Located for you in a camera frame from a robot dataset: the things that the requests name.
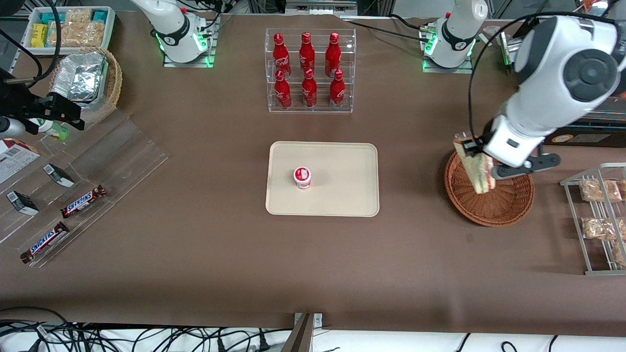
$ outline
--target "red bottle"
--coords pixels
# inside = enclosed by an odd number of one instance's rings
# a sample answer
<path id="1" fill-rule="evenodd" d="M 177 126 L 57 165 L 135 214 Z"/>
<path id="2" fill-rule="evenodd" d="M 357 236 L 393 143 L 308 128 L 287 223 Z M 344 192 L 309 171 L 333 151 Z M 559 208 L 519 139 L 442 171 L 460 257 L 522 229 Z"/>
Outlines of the red bottle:
<path id="1" fill-rule="evenodd" d="M 304 71 L 304 81 L 302 82 L 302 103 L 307 108 L 312 108 L 317 104 L 317 82 L 313 78 L 313 70 Z"/>
<path id="2" fill-rule="evenodd" d="M 274 63 L 276 69 L 285 74 L 285 78 L 291 76 L 291 66 L 289 66 L 289 50 L 285 46 L 282 34 L 274 35 Z"/>
<path id="3" fill-rule="evenodd" d="M 279 108 L 283 110 L 289 109 L 291 107 L 291 91 L 289 90 L 289 83 L 285 81 L 285 73 L 283 71 L 276 71 L 274 90 L 276 91 Z"/>
<path id="4" fill-rule="evenodd" d="M 311 34 L 302 33 L 302 46 L 300 47 L 300 68 L 302 72 L 312 69 L 315 72 L 315 49 L 311 45 Z"/>
<path id="5" fill-rule="evenodd" d="M 344 101 L 344 91 L 346 84 L 344 83 L 344 72 L 341 69 L 335 71 L 335 79 L 331 82 L 331 108 L 339 110 L 341 103 Z"/>
<path id="6" fill-rule="evenodd" d="M 331 33 L 331 43 L 326 49 L 326 76 L 333 77 L 335 70 L 339 68 L 341 62 L 341 48 L 339 47 L 339 34 Z"/>

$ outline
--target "table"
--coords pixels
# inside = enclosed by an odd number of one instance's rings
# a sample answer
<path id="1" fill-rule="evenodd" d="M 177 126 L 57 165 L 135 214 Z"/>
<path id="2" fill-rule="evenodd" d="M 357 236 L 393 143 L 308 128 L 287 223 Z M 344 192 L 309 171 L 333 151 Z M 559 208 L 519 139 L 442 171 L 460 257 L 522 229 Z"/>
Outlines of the table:
<path id="1" fill-rule="evenodd" d="M 354 113 L 302 119 L 267 111 L 265 28 L 351 24 L 235 16 L 220 31 L 215 67 L 203 70 L 162 68 L 146 17 L 119 20 L 110 47 L 124 73 L 118 106 L 170 158 L 46 267 L 0 250 L 2 306 L 90 322 L 288 327 L 294 312 L 320 311 L 336 329 L 626 333 L 626 279 L 582 275 L 557 184 L 623 162 L 623 150 L 547 147 L 563 163 L 534 176 L 528 216 L 481 227 L 455 211 L 443 186 L 451 138 L 467 129 L 469 76 L 422 73 L 415 41 L 358 27 Z M 367 23 L 409 33 L 397 21 Z M 22 55 L 14 73 L 33 68 Z M 497 46 L 474 89 L 482 126 L 515 91 Z M 378 215 L 268 214 L 267 158 L 279 140 L 374 144 Z"/>

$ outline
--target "aluminum foil container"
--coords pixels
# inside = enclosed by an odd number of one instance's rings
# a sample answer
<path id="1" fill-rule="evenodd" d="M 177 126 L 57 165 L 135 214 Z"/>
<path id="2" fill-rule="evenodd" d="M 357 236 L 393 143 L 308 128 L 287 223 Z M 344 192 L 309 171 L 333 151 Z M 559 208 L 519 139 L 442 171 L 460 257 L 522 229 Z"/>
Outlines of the aluminum foil container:
<path id="1" fill-rule="evenodd" d="M 67 99 L 89 103 L 105 84 L 106 56 L 100 53 L 67 55 L 59 64 L 52 91 Z"/>

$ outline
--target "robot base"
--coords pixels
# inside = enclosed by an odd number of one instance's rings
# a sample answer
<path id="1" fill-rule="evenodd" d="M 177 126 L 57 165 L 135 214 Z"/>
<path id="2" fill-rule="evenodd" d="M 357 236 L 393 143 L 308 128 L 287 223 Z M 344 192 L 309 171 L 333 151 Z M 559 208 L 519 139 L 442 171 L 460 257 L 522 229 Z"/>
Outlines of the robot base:
<path id="1" fill-rule="evenodd" d="M 220 20 L 221 18 L 218 18 L 217 21 L 211 25 L 211 27 L 207 28 L 203 32 L 207 34 L 212 34 L 207 39 L 204 39 L 204 41 L 206 41 L 206 44 L 208 46 L 208 49 L 206 51 L 204 51 L 197 58 L 189 61 L 188 63 L 177 63 L 175 61 L 172 61 L 169 57 L 167 57 L 167 55 L 163 55 L 163 67 L 174 67 L 174 68 L 183 68 L 183 67 L 211 68 L 213 67 L 213 62 L 215 61 L 215 48 L 217 47 L 217 36 L 218 36 L 218 33 L 216 33 L 216 31 L 220 27 Z M 207 20 L 204 18 L 200 18 L 199 25 L 206 26 Z"/>
<path id="2" fill-rule="evenodd" d="M 433 31 L 435 30 L 436 23 L 432 22 L 425 25 L 424 31 L 419 31 L 420 38 L 426 38 L 431 40 L 433 38 Z M 427 73 L 466 73 L 471 74 L 474 70 L 474 66 L 471 62 L 471 58 L 468 57 L 463 63 L 455 68 L 445 68 L 434 63 L 433 59 L 428 57 L 424 51 L 426 50 L 427 43 L 419 42 L 419 47 L 422 49 L 422 71 Z"/>

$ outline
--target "wicker basket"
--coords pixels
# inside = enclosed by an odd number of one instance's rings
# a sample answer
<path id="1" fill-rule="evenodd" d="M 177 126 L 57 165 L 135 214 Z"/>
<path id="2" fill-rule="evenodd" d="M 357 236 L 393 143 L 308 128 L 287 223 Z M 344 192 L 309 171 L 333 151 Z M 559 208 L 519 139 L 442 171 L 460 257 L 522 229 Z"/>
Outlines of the wicker basket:
<path id="1" fill-rule="evenodd" d="M 105 49 L 95 46 L 91 46 L 89 48 L 81 48 L 79 50 L 79 54 L 88 54 L 94 51 L 105 55 L 109 63 L 109 68 L 106 72 L 106 100 L 104 104 L 97 110 L 89 109 L 88 107 L 83 109 L 83 111 L 81 112 L 81 118 L 86 123 L 96 123 L 107 117 L 111 112 L 113 112 L 113 110 L 115 110 L 118 100 L 120 99 L 121 92 L 121 68 L 117 60 L 115 60 L 113 54 Z M 58 71 L 59 64 L 56 65 L 54 71 L 52 72 L 50 91 L 52 91 L 52 86 L 54 85 L 54 80 L 56 79 L 56 74 L 58 73 Z"/>
<path id="2" fill-rule="evenodd" d="M 533 206 L 535 185 L 530 175 L 496 180 L 496 188 L 476 194 L 461 158 L 454 152 L 445 172 L 446 192 L 454 206 L 477 224 L 490 227 L 513 225 Z"/>

